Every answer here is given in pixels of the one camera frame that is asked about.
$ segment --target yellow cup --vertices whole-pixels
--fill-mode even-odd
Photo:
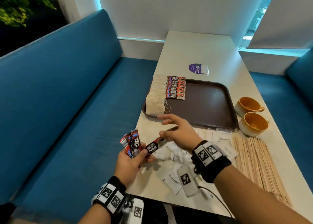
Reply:
[[[269,121],[253,112],[246,113],[239,121],[239,128],[243,134],[257,136],[268,129]]]
[[[240,117],[249,112],[256,113],[262,112],[264,110],[264,107],[262,107],[256,100],[250,97],[241,97],[235,105],[235,111]]]

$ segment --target cable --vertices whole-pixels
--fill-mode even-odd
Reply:
[[[198,189],[206,189],[207,191],[211,192],[220,202],[221,204],[223,204],[223,206],[226,208],[226,210],[228,211],[229,215],[231,218],[233,218],[232,214],[230,213],[230,211],[228,210],[228,208],[225,206],[225,204],[209,189],[205,188],[205,187],[202,187],[202,186],[198,186]]]

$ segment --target blue sofa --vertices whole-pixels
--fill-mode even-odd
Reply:
[[[121,54],[100,10],[0,59],[0,205],[69,222],[89,209],[157,65]]]
[[[296,60],[285,76],[250,74],[313,190],[313,49]]]

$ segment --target foliage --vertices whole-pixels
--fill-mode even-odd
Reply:
[[[55,9],[54,0],[0,0],[0,20],[5,24],[19,27],[26,26],[25,21],[33,14],[34,5]]]

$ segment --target sofa backrest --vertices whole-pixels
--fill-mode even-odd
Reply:
[[[111,20],[100,10],[0,59],[0,204],[23,184],[121,54]]]
[[[313,105],[313,48],[287,68],[285,74]]]

